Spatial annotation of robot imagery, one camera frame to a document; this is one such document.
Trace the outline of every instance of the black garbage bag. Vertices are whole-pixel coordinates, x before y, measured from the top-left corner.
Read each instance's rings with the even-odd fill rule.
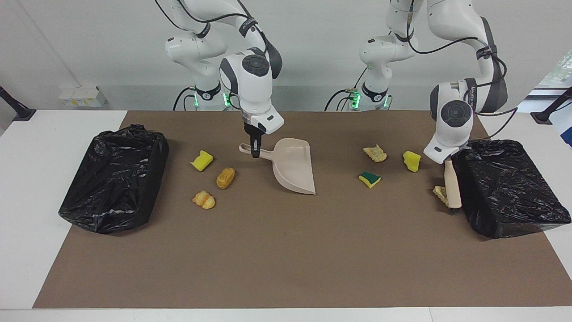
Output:
[[[100,234],[149,221],[169,144],[161,133],[131,125],[96,136],[71,183],[59,215]]]
[[[452,159],[463,210],[477,233],[509,238],[570,223],[520,143],[480,140],[469,147]]]

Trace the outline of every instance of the dustpan handle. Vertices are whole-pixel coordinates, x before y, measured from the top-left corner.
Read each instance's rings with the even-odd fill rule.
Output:
[[[239,151],[244,154],[250,155],[252,149],[248,144],[243,143],[239,145]],[[267,150],[260,149],[260,157],[266,160],[274,161],[274,159],[272,158],[272,152]]]

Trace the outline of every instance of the blue object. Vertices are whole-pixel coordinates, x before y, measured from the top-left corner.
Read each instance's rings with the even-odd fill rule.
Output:
[[[572,127],[569,128],[566,132],[564,132],[561,137],[564,139],[569,146],[572,147]]]

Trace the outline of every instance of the yellow sponge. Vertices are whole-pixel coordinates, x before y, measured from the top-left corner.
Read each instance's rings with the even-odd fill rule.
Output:
[[[199,171],[203,171],[211,162],[213,162],[213,156],[201,150],[200,155],[191,164]]]
[[[419,163],[421,162],[421,156],[419,154],[407,151],[403,154],[403,160],[403,162],[407,165],[409,171],[419,171]]]
[[[359,176],[359,179],[365,183],[370,189],[375,187],[376,184],[378,184],[382,179],[381,177],[370,173],[370,172],[364,172]]]

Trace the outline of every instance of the beige handle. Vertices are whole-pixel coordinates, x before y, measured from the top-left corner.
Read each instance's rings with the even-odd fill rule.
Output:
[[[239,145],[239,151],[244,154],[250,155],[252,149],[250,148],[250,145],[242,143],[241,145]],[[274,161],[274,159],[272,159],[272,152],[270,151],[260,149],[260,157],[266,160]]]
[[[445,190],[447,191],[449,208],[461,208],[463,206],[463,203],[461,202],[461,192],[459,190],[459,182],[457,181],[457,173],[453,168],[453,161],[451,158],[445,160]]]

